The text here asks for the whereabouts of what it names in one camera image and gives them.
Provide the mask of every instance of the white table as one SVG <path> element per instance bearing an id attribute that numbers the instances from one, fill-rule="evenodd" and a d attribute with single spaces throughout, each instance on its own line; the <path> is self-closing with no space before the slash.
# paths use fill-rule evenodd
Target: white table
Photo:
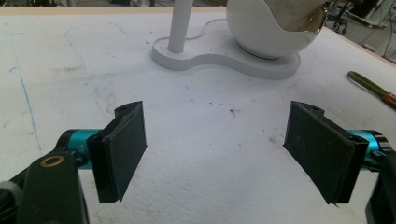
<path id="1" fill-rule="evenodd" d="M 150 58 L 170 12 L 2 9 L 0 180 L 51 151 L 64 131 L 104 128 L 114 108 L 143 100 L 148 148 L 123 202 L 99 204 L 92 172 L 80 172 L 91 223 L 365 223 L 377 175 L 362 171 L 349 204 L 327 205 L 282 147 L 290 101 L 396 146 L 395 111 L 346 78 L 355 70 L 396 91 L 395 66 L 324 28 L 287 80 L 216 65 L 170 71 Z M 191 32 L 224 17 L 196 8 Z"/>

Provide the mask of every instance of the blue line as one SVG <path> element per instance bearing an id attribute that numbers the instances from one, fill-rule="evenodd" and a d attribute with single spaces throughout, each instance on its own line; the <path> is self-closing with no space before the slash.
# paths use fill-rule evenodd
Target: blue line
<path id="1" fill-rule="evenodd" d="M 12 39 L 12 34 L 9 35 L 9 38 L 11 39 L 11 44 L 12 44 L 12 48 L 13 48 L 13 50 L 14 50 L 15 61 L 16 61 L 16 63 L 17 63 L 17 67 L 20 68 L 20 63 L 19 63 L 19 61 L 18 61 L 17 51 L 15 50 L 15 44 L 14 44 L 14 40 Z M 32 106 L 30 105 L 29 95 L 27 94 L 26 86 L 25 86 L 24 81 L 23 81 L 23 78 L 22 78 L 21 69 L 18 69 L 18 73 L 19 73 L 19 75 L 20 75 L 21 84 L 22 84 L 22 87 L 23 87 L 23 92 L 24 92 L 24 94 L 25 94 L 26 102 L 27 102 L 27 105 L 28 105 L 28 107 L 29 107 L 30 119 L 31 119 L 31 121 L 32 121 L 33 130 L 35 131 L 35 140 L 37 141 L 38 150 L 39 150 L 39 152 L 40 152 L 40 156 L 43 156 L 43 150 L 42 150 L 42 148 L 41 148 L 40 141 L 38 140 L 37 128 L 36 128 L 36 126 L 35 126 L 35 118 L 33 117 L 33 113 L 32 113 Z"/>

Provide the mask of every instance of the white work surface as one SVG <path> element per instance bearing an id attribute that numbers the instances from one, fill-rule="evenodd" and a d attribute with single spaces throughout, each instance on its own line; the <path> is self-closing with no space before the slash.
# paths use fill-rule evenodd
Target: white work surface
<path id="1" fill-rule="evenodd" d="M 394 65 L 323 29 L 286 80 L 217 65 L 175 72 L 150 58 L 153 41 L 169 35 L 170 9 L 85 10 L 0 17 L 0 180 L 64 131 L 104 128 L 114 108 L 143 101 L 148 148 L 122 203 L 99 204 L 92 171 L 80 172 L 92 224 L 366 223 L 377 174 L 361 171 L 351 202 L 327 205 L 282 145 L 290 101 L 300 101 L 396 146 L 396 112 L 347 79 L 354 70 L 395 92 Z M 225 18 L 197 10 L 191 32 Z"/>

